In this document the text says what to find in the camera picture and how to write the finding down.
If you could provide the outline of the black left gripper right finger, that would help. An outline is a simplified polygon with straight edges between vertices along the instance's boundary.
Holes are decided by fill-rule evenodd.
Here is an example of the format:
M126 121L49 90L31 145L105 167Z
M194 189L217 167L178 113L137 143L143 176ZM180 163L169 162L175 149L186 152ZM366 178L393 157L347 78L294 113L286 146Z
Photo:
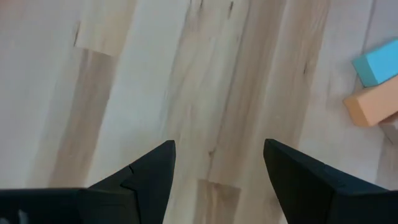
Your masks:
M397 224L397 191L318 161L275 139L264 142L267 172L288 223Z

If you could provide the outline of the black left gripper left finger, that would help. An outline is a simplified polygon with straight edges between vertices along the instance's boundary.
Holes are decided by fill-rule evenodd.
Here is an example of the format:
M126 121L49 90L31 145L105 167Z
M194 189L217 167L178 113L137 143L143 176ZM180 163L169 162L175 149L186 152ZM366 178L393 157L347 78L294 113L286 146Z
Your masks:
M87 188L1 191L1 223L162 223L176 160L168 140Z

